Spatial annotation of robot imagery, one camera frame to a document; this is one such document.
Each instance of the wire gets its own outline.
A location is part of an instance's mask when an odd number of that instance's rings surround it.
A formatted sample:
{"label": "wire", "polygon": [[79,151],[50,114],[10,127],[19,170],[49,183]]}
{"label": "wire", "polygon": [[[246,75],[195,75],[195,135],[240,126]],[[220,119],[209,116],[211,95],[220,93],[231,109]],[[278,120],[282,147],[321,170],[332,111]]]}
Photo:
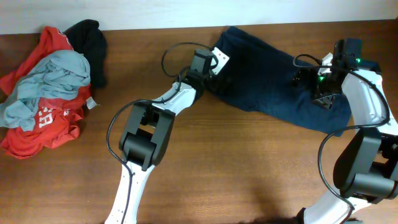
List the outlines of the wire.
{"label": "wire", "polygon": [[166,57],[166,55],[167,55],[168,52],[170,52],[172,49],[174,49],[174,48],[176,48],[176,47],[178,47],[178,46],[181,46],[181,45],[196,45],[196,46],[204,47],[204,48],[210,50],[210,47],[209,47],[209,46],[206,46],[206,45],[204,45],[204,44],[194,43],[194,42],[181,42],[181,43],[177,43],[177,44],[174,44],[173,46],[169,47],[169,49],[167,49],[167,50],[163,53],[162,61],[161,61],[161,63],[160,63],[161,66],[162,66],[163,72],[164,72],[168,77],[175,78],[175,77],[178,76],[178,74],[177,74],[177,75],[170,75],[169,73],[167,73],[166,69],[164,68],[164,58]]}
{"label": "wire", "polygon": [[336,66],[321,65],[322,63],[318,63],[318,64],[320,64],[319,66],[302,66],[302,65],[297,65],[297,64],[296,64],[296,60],[297,60],[299,57],[309,57],[309,58],[311,58],[311,59],[314,59],[314,61],[316,61],[317,63],[320,61],[319,59],[317,59],[317,58],[315,58],[315,57],[313,57],[313,56],[311,56],[311,55],[300,54],[300,55],[296,56],[296,57],[293,59],[293,65],[294,65],[295,67],[298,67],[298,68],[308,68],[308,69],[310,69],[310,68],[330,68],[330,69],[337,70],[337,71],[339,71],[339,72],[345,72],[345,73],[352,74],[352,75],[354,75],[355,77],[359,78],[360,80],[364,81],[365,83],[367,83],[367,84],[370,86],[370,88],[372,88],[372,89],[376,92],[376,94],[378,95],[378,97],[379,97],[380,100],[382,101],[383,106],[384,106],[384,108],[385,108],[385,110],[386,110],[386,118],[384,118],[380,123],[377,123],[377,124],[359,124],[359,125],[353,125],[353,126],[348,126],[348,127],[345,127],[345,128],[338,129],[338,130],[333,131],[332,133],[328,134],[328,135],[323,139],[323,141],[321,142],[321,144],[320,144],[320,146],[319,146],[319,150],[318,150],[318,171],[319,171],[319,175],[320,175],[320,177],[321,177],[321,179],[322,179],[322,182],[325,184],[326,188],[327,188],[334,196],[336,196],[336,197],[339,198],[340,200],[344,201],[344,202],[347,203],[348,206],[349,206],[348,214],[347,214],[347,216],[345,217],[345,219],[341,222],[341,223],[344,223],[345,221],[347,221],[347,220],[350,218],[350,216],[352,215],[352,213],[353,213],[354,210],[355,210],[355,207],[354,207],[354,205],[353,205],[348,199],[342,197],[339,193],[337,193],[337,192],[330,186],[330,184],[328,183],[328,181],[326,180],[325,175],[323,174],[323,171],[322,171],[322,151],[323,151],[323,147],[325,146],[326,142],[327,142],[332,136],[334,136],[336,133],[340,133],[340,132],[342,132],[342,131],[347,131],[347,130],[352,130],[352,129],[359,129],[359,128],[376,128],[376,127],[380,127],[380,126],[382,126],[382,125],[387,124],[387,123],[390,121],[390,109],[389,109],[389,107],[388,107],[387,100],[385,99],[385,97],[383,96],[383,94],[380,92],[380,90],[377,88],[377,86],[376,86],[375,84],[371,83],[368,79],[362,77],[361,75],[358,75],[357,73],[354,73],[354,72],[351,71],[351,70],[344,69],[344,68],[340,68],[340,67],[336,67]]}

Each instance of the clothing tag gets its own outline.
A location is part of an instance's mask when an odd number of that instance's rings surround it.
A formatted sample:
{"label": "clothing tag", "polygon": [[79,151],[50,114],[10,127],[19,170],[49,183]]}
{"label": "clothing tag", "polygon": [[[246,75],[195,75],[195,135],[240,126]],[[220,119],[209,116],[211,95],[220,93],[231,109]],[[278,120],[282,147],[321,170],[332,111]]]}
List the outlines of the clothing tag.
{"label": "clothing tag", "polygon": [[89,110],[91,110],[91,109],[93,109],[95,106],[97,106],[97,103],[95,103],[93,97],[89,97],[89,98],[86,100],[86,104],[87,104],[87,108],[88,108]]}
{"label": "clothing tag", "polygon": [[[212,53],[217,57],[218,59],[218,65],[217,67],[215,67],[212,71],[214,72],[215,75],[219,74],[219,72],[221,71],[221,69],[226,65],[226,63],[229,60],[229,57],[224,54],[222,51],[220,51],[218,48],[214,48],[214,50],[212,51]],[[211,65],[215,65],[216,64],[216,60],[212,60],[211,61]]]}

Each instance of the white wall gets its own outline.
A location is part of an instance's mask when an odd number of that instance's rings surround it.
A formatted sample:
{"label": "white wall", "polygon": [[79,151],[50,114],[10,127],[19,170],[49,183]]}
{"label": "white wall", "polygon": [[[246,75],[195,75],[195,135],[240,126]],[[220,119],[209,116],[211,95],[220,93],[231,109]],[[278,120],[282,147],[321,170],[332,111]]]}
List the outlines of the white wall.
{"label": "white wall", "polygon": [[65,30],[83,19],[100,29],[153,29],[395,19],[398,0],[0,0],[0,34]]}

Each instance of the pile of clothes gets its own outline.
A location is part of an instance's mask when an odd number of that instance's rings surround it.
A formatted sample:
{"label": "pile of clothes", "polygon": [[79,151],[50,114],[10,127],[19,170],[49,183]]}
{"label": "pile of clothes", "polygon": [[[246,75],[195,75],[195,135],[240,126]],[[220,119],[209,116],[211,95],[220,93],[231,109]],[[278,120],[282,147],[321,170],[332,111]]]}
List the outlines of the pile of clothes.
{"label": "pile of clothes", "polygon": [[106,85],[106,39],[97,21],[65,31],[45,27],[38,46],[17,70],[0,78],[8,96],[0,104],[0,126],[9,128],[0,146],[18,159],[76,139],[90,86]]}

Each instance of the red t-shirt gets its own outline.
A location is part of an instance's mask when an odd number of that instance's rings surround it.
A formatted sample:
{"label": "red t-shirt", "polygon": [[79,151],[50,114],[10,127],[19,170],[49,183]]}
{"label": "red t-shirt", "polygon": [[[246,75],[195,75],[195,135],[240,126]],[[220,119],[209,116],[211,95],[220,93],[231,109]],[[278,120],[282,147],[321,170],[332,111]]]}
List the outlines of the red t-shirt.
{"label": "red t-shirt", "polygon": [[[65,34],[57,28],[45,27],[38,46],[27,60],[17,70],[0,78],[0,88],[5,94],[10,95],[21,77],[27,75],[40,60],[56,50],[73,48]],[[5,148],[7,154],[25,159],[38,153],[44,146],[53,149],[76,139],[80,133],[76,122],[83,118],[81,107],[89,97],[88,85],[80,87],[78,96],[73,100],[41,98],[33,130],[9,129],[0,146]]]}

